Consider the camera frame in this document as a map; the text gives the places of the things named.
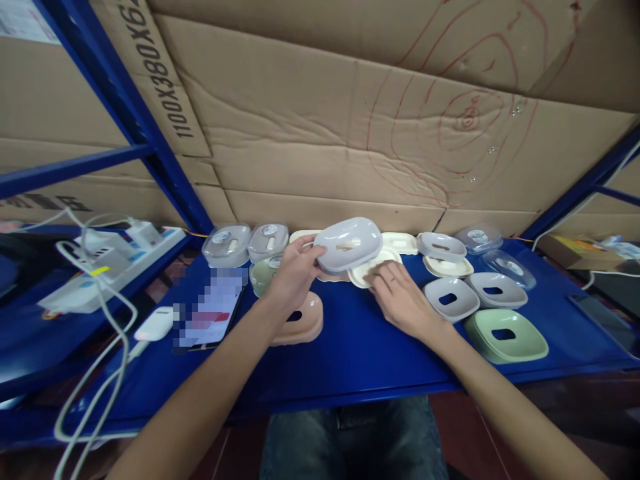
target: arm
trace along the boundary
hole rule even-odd
[[[267,293],[154,415],[113,466],[109,480],[189,478],[251,372],[319,274],[315,259],[326,250],[304,247],[313,238],[301,237],[288,246]]]
[[[402,264],[381,266],[371,290],[388,321],[446,362],[536,478],[606,479],[564,433],[433,310]]]

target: small box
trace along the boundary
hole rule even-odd
[[[545,235],[538,247],[566,269],[613,271],[625,260],[586,237]]]

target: white cable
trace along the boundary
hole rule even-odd
[[[595,282],[595,275],[594,273],[599,273],[600,275],[622,275],[624,277],[634,277],[634,278],[640,278],[640,274],[638,273],[625,273],[625,272],[603,272],[600,270],[590,270],[589,271],[589,281],[585,284],[584,287],[582,287],[582,290],[586,290],[588,289],[590,286],[593,285],[593,282]]]
[[[613,171],[613,173],[611,174],[611,176],[606,180],[606,182],[604,182],[603,186],[606,187],[608,184],[610,184],[614,178],[616,178],[616,176],[618,175],[618,173],[620,173],[620,171],[625,167],[626,164],[628,164],[628,162],[634,158],[637,150],[640,149],[640,141],[638,141],[638,143],[636,143],[627,153],[627,155],[625,156],[624,160],[622,160],[622,162],[620,162],[620,165],[618,165],[618,167],[616,168],[616,170]],[[531,251],[534,251],[536,246],[538,245],[538,240],[540,240],[540,238],[544,237],[546,234],[552,232],[553,230],[555,230],[556,228],[558,228],[560,225],[562,225],[564,222],[566,222],[566,220],[568,220],[569,218],[571,218],[572,216],[574,216],[576,213],[580,212],[584,207],[587,206],[587,204],[593,200],[593,198],[598,195],[598,193],[592,193],[590,196],[588,196],[587,198],[585,198],[584,200],[582,200],[582,202],[580,203],[580,205],[578,205],[576,208],[574,208],[572,211],[570,211],[568,214],[566,214],[564,217],[562,217],[560,220],[558,220],[558,222],[552,226],[549,230],[547,230],[544,233],[541,233],[540,235],[538,235],[535,239],[535,241],[533,242],[533,245],[531,246]]]
[[[64,210],[58,212],[57,214],[55,214],[54,216],[40,222],[40,223],[36,223],[35,225],[30,225],[28,227],[22,227],[22,228],[18,228],[15,230],[11,230],[8,233],[16,233],[16,232],[22,232],[22,231],[28,231],[34,228],[38,228],[38,227],[42,227],[43,225],[46,225],[48,223],[51,223],[54,220],[58,220],[58,218],[62,218],[65,215],[70,216],[70,218],[76,222],[76,224],[78,224],[79,227],[82,227],[82,222],[80,222],[80,220],[78,220],[78,218],[73,214],[73,212],[71,212],[71,209],[69,207],[65,208]]]
[[[92,222],[94,222],[95,220],[97,220],[98,218],[102,218],[105,217],[107,215],[111,215],[110,213],[104,213],[101,215],[97,215],[95,217],[93,217],[92,219],[90,219],[86,224],[82,224],[81,222],[79,222],[77,220],[77,218],[75,217],[75,215],[71,212],[68,211],[67,212],[69,214],[69,216],[76,221],[78,224],[81,225],[81,241],[80,241],[80,256],[82,257],[82,259],[86,262],[85,264],[82,264],[80,262],[78,262],[78,260],[76,260],[76,258],[74,258],[64,247],[65,246],[71,246],[72,249],[75,248],[75,245],[72,244],[71,242],[66,242],[66,241],[62,241],[62,242],[58,242],[56,243],[56,248],[58,249],[58,251],[67,259],[69,260],[72,264],[74,264],[74,266],[78,267],[80,270],[91,274],[91,269],[89,268],[90,262],[87,258],[87,253],[86,253],[86,249],[85,249],[85,238],[86,238],[86,233],[87,233],[87,228],[88,226],[90,226],[90,224]],[[118,342],[122,341],[123,343],[123,356],[122,356],[122,362],[120,364],[120,367],[118,368],[118,370],[116,370],[116,372],[114,372],[114,374],[112,374],[112,376],[110,376],[108,378],[108,380],[106,380],[106,382],[104,382],[104,384],[101,386],[100,390],[98,390],[97,394],[94,396],[88,410],[85,412],[80,424],[78,425],[78,427],[76,428],[73,436],[70,438],[69,440],[69,444],[67,445],[67,448],[65,449],[65,452],[62,456],[62,458],[60,459],[60,462],[58,463],[58,466],[56,468],[55,471],[55,475],[54,478],[56,480],[61,480],[62,478],[62,474],[64,472],[64,468],[66,466],[66,463],[69,459],[69,456],[71,455],[71,452],[75,446],[75,444],[78,442],[82,430],[84,429],[85,425],[87,424],[87,422],[89,421],[89,418],[93,412],[93,409],[95,408],[98,400],[100,399],[100,397],[102,396],[102,393],[106,390],[106,388],[111,384],[112,380],[114,378],[117,378],[116,380],[116,384],[113,388],[113,392],[111,394],[111,397],[109,398],[109,401],[107,403],[107,406],[105,407],[102,416],[100,417],[100,420],[98,420],[98,423],[96,424],[91,436],[87,439],[87,444],[76,464],[76,467],[73,471],[73,474],[71,476],[71,480],[75,480],[78,477],[78,474],[80,473],[80,470],[82,468],[82,464],[84,463],[87,455],[89,454],[89,451],[91,450],[91,446],[94,442],[94,440],[96,440],[96,438],[98,438],[98,433],[100,432],[100,428],[102,428],[102,425],[104,424],[105,420],[107,419],[107,416],[115,402],[115,399],[117,397],[117,394],[120,390],[121,384],[122,384],[122,380],[124,377],[124,373],[125,373],[125,368],[127,365],[127,362],[129,361],[129,339],[127,338],[126,332],[131,328],[131,326],[134,324],[136,318],[137,318],[137,309],[135,308],[135,306],[128,300],[126,299],[122,294],[120,294],[120,292],[117,292],[116,290],[114,290],[107,282],[105,282],[104,280],[102,280],[102,278],[100,277],[96,277],[94,278],[94,283],[96,286],[96,291],[97,291],[97,295],[98,295],[98,299],[100,301],[100,306],[102,307],[102,310],[104,311],[104,314],[107,318],[107,320],[109,321],[109,323],[111,324],[111,326],[113,327],[113,329],[118,333],[118,336],[111,342],[111,344],[106,348],[106,350],[98,357],[98,359],[96,360],[96,362],[94,362],[94,364],[89,368],[89,370],[86,372],[86,374],[84,375],[84,377],[82,378],[82,380],[80,381],[80,383],[76,386],[76,388],[74,389],[74,391],[72,392],[71,396],[68,398],[67,402],[65,403],[65,405],[63,406],[60,414],[58,415],[58,418],[56,420],[56,425],[54,428],[54,434],[58,433],[58,431],[60,433],[63,433],[62,431],[62,425],[64,422],[64,417],[66,416],[68,409],[70,408],[71,404],[73,403],[73,400],[75,400],[75,397],[77,396],[78,392],[80,391],[80,389],[84,386],[84,384],[86,383],[87,379],[89,378],[90,374],[95,370],[95,368],[97,368],[97,366],[100,364],[100,362],[102,361],[102,359],[106,356],[106,354],[116,345],[118,344]],[[115,319],[113,318],[113,316],[111,315],[111,312],[109,311],[107,304],[105,302],[104,296],[102,294],[102,286],[106,287],[107,290],[109,290],[112,294],[114,294],[114,296],[116,296],[116,298],[120,299],[120,301],[122,301],[130,310],[131,310],[131,319],[129,320],[128,324],[126,325],[126,327],[124,329],[121,329],[120,326],[117,324],[117,322],[115,321]],[[139,352],[141,352],[143,350],[143,348],[140,348],[138,350],[138,354]]]

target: blue table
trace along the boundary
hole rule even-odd
[[[572,303],[568,295],[583,292],[564,275],[516,240],[503,250],[526,266],[537,279],[529,302],[519,311],[545,336],[549,355],[540,360],[497,366],[514,383],[540,381],[617,369],[640,368]],[[476,271],[478,259],[471,257]],[[422,287],[434,277],[420,256],[403,256],[409,273]],[[199,257],[180,285],[172,288],[162,305],[197,302],[209,268]],[[452,372],[428,348],[390,325],[373,296],[348,283],[314,282],[312,291],[322,298],[324,328],[311,343],[268,350],[242,391],[230,421],[250,419],[282,411],[332,407],[406,395],[460,389]],[[245,292],[239,314],[256,300]],[[457,330],[468,340],[462,322]],[[209,352],[176,356],[172,339],[152,343],[127,369],[121,393],[103,427],[104,433],[138,431]],[[83,402],[91,398],[103,378],[113,372],[112,360]],[[69,416],[69,429],[83,409]]]

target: person's left hand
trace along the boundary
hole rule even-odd
[[[311,282],[320,275],[316,259],[327,252],[326,247],[307,245],[315,235],[305,235],[285,249],[280,268],[264,297],[270,299],[287,316],[300,308],[307,298]]]

